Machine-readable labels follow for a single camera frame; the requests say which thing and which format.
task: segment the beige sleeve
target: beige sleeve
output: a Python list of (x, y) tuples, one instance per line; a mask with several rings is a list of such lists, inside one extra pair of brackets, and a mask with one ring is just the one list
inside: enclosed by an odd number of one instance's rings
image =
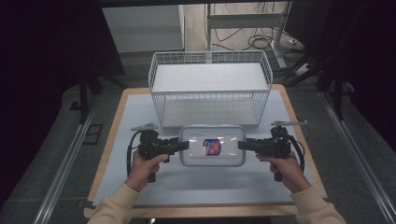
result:
[(132, 207), (138, 196), (138, 192), (122, 183), (116, 193), (104, 198), (96, 206), (88, 223), (129, 223), (132, 218)]
[(297, 205), (296, 219), (300, 224), (346, 223), (332, 203), (326, 203), (313, 187), (290, 196)]

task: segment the hand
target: hand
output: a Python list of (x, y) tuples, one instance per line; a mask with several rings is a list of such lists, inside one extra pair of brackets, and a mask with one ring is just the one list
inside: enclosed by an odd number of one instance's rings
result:
[(256, 158), (260, 161), (270, 162), (271, 172), (274, 174), (280, 172), (282, 174), (282, 182), (291, 193), (297, 193), (311, 187), (301, 171), (294, 152), (291, 152), (288, 157), (283, 159), (267, 157), (262, 154), (256, 154)]
[(133, 190), (140, 192), (149, 183), (149, 174), (157, 173), (160, 170), (160, 162), (166, 161), (168, 155), (163, 154), (146, 161), (137, 150), (134, 152), (131, 173), (129, 173), (125, 184)]

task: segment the wire mesh basket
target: wire mesh basket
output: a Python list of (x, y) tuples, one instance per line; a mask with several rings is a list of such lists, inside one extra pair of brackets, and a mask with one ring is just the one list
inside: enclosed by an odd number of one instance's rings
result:
[(148, 86), (163, 128), (257, 126), (273, 74), (264, 51), (157, 52)]

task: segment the plastic food container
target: plastic food container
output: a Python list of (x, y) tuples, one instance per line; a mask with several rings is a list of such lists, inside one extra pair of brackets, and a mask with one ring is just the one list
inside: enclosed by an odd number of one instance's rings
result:
[(190, 141), (190, 148), (179, 157), (186, 166), (239, 166), (246, 152), (238, 149), (238, 141), (245, 140), (245, 129), (237, 125), (186, 126), (180, 130), (180, 141)]

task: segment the sticker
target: sticker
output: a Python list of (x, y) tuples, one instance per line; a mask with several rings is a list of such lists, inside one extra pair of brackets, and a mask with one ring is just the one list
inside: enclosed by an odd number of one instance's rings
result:
[(221, 143), (219, 139), (205, 139), (203, 147), (206, 156), (218, 156), (221, 152)]

